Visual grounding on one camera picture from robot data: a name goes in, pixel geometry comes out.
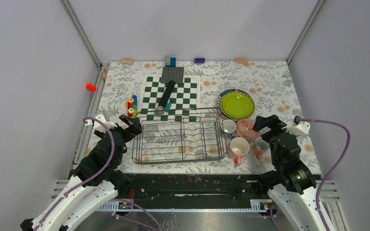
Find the grey blue mug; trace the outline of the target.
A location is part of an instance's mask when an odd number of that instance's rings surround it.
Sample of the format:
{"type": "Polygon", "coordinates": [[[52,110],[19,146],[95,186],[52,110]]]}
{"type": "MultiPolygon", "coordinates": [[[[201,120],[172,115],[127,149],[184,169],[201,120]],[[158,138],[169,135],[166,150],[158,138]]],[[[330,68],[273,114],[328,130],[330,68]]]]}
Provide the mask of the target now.
{"type": "Polygon", "coordinates": [[[233,133],[236,130],[235,122],[233,120],[229,120],[229,119],[223,120],[222,121],[222,130],[223,130],[224,135],[226,135],[228,137],[232,137],[233,133]]]}

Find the blue white patterned bowl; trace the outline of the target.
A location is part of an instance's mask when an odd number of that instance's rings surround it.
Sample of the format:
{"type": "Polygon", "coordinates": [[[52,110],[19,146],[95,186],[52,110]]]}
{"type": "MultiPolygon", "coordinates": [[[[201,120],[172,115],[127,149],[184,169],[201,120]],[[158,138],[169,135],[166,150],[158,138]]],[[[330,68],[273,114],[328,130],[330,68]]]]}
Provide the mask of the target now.
{"type": "Polygon", "coordinates": [[[255,120],[251,118],[244,118],[236,123],[236,133],[239,137],[244,138],[247,141],[253,141],[260,137],[260,131],[254,131],[253,126],[255,120]]]}

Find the small pink mug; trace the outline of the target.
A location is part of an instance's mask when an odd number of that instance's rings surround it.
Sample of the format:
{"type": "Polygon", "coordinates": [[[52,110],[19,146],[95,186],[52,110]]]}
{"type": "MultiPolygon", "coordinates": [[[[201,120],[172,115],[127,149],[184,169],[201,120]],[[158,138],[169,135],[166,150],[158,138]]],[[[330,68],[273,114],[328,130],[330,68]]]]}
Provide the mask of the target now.
{"type": "Polygon", "coordinates": [[[262,137],[258,137],[255,140],[252,148],[253,148],[253,154],[256,156],[258,160],[261,160],[263,154],[270,150],[270,145],[262,137]]]}

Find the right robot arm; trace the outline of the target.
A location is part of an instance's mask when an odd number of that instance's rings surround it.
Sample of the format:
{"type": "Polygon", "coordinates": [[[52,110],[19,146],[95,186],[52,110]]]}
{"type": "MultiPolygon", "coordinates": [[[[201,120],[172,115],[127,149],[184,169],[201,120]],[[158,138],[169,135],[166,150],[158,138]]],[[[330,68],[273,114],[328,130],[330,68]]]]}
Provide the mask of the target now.
{"type": "Polygon", "coordinates": [[[296,116],[293,121],[295,124],[288,126],[277,115],[256,117],[254,131],[269,128],[261,138],[269,143],[274,169],[260,175],[251,191],[272,199],[297,231],[333,231],[333,223],[320,202],[325,181],[317,184],[300,159],[297,138],[308,135],[312,120],[296,116]]]}

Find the large pink mug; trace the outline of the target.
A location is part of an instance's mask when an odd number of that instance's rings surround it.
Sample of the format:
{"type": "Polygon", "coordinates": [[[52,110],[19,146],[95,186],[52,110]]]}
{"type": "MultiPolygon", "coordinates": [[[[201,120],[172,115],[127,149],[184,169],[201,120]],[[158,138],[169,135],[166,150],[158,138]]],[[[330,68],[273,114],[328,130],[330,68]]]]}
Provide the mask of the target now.
{"type": "Polygon", "coordinates": [[[242,159],[249,152],[250,145],[244,138],[237,137],[232,139],[228,148],[229,157],[237,166],[241,165],[242,159]]]}

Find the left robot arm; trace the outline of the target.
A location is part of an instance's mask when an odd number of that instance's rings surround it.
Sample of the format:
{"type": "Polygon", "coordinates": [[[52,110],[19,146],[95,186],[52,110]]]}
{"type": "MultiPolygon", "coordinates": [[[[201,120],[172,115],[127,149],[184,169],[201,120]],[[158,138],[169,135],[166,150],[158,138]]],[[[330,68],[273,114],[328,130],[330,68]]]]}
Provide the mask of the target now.
{"type": "Polygon", "coordinates": [[[102,114],[83,119],[85,125],[94,128],[100,141],[81,160],[60,194],[39,216],[25,219],[21,230],[73,231],[101,205],[130,193],[130,180],[117,167],[127,152],[126,144],[142,133],[142,127],[138,118],[119,118],[126,128],[102,114]]]}

